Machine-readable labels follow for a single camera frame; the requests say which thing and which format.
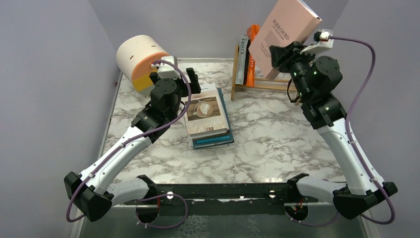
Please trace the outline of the pink Warm Chord book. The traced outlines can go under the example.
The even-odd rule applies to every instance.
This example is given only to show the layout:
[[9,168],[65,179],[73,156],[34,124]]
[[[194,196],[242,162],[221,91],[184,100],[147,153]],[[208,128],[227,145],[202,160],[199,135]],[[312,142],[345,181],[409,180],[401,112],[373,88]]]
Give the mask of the pink Warm Chord book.
[[271,66],[271,45],[285,47],[294,41],[303,43],[321,22],[321,17],[304,1],[279,0],[249,47],[262,75],[274,80],[279,74]]

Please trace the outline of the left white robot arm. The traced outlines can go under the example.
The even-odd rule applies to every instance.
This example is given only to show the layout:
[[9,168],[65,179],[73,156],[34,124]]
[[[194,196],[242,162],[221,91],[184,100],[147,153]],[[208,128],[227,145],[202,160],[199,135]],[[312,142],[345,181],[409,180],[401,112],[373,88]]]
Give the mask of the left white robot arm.
[[146,104],[123,136],[96,162],[80,173],[69,172],[64,185],[70,203],[66,211],[68,222],[87,218],[91,222],[101,219],[111,207],[140,199],[151,203],[157,194],[156,184],[147,176],[138,176],[128,182],[113,184],[114,178],[138,154],[162,136],[172,124],[180,120],[186,110],[179,109],[191,103],[191,96],[201,91],[193,68],[179,78],[163,78],[150,74],[155,85]]

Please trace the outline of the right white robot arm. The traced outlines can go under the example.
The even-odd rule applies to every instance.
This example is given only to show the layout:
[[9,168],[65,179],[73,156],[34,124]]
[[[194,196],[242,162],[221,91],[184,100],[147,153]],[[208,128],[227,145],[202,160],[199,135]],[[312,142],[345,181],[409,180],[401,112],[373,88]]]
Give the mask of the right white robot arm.
[[349,112],[332,94],[343,78],[338,61],[305,53],[304,48],[299,42],[270,46],[271,65],[290,74],[305,118],[329,146],[346,183],[300,174],[288,180],[286,196],[293,202],[309,196],[330,203],[341,216],[351,220],[398,189],[395,183],[384,181],[369,162],[348,123]]

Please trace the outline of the white Afternoon Tea book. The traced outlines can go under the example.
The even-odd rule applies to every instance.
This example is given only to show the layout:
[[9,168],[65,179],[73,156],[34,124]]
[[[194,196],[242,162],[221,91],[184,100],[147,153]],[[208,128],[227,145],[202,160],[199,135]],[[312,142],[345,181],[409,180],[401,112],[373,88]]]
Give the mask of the white Afternoon Tea book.
[[214,83],[203,84],[201,93],[191,96],[184,120],[190,138],[208,137],[229,131],[226,113]]

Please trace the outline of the grey ianra book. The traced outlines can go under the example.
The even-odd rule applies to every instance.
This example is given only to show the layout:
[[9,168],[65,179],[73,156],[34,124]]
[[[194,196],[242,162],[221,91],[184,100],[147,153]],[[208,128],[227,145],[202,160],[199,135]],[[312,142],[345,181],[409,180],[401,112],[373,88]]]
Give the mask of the grey ianra book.
[[237,60],[237,71],[235,84],[242,85],[244,82],[244,70],[245,70],[245,61],[246,61],[246,52],[248,44],[248,36],[241,35],[239,38],[238,44],[238,60]]

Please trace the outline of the wooden book rack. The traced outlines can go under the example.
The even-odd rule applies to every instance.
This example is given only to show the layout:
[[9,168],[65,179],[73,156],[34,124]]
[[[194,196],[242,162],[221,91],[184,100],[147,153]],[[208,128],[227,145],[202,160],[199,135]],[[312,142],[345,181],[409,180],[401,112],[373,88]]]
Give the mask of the wooden book rack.
[[254,87],[249,87],[246,85],[236,84],[236,73],[238,71],[238,54],[239,54],[239,46],[235,46],[234,51],[234,58],[233,58],[233,71],[232,71],[232,83],[231,83],[231,96],[230,100],[234,101],[235,99],[235,91],[239,90],[274,90],[274,91],[287,91],[287,84],[289,82],[289,78],[286,79],[275,79],[274,81],[269,81],[265,78],[255,76],[255,82],[257,85]]

